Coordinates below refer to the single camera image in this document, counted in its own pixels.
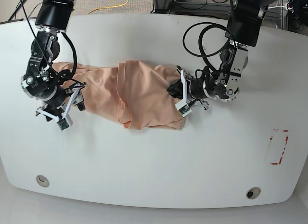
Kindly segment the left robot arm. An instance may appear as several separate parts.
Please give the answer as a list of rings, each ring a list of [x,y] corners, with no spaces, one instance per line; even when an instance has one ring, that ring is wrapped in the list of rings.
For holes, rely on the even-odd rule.
[[[192,111],[196,102],[207,110],[208,99],[233,101],[239,94],[239,81],[248,63],[248,47],[257,44],[260,27],[270,0],[230,0],[231,12],[227,26],[205,22],[198,37],[198,48],[205,67],[192,76],[180,66],[180,79],[172,83],[168,93],[178,98],[176,109],[183,117]],[[210,29],[225,31],[226,43],[215,53],[206,54],[203,37]]]

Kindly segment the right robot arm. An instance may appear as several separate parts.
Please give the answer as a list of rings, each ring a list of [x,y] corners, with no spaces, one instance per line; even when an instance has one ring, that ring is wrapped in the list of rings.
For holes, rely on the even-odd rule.
[[[84,82],[73,77],[77,70],[77,52],[67,36],[67,26],[76,0],[43,0],[37,15],[35,33],[31,44],[31,57],[26,74],[21,78],[21,88],[30,97],[43,102],[36,115],[44,115],[47,121],[53,120],[60,130],[69,128],[73,122],[69,116],[72,105],[85,110],[81,90]],[[68,42],[73,54],[73,67],[57,72],[53,61],[60,53],[57,35],[61,33]]]

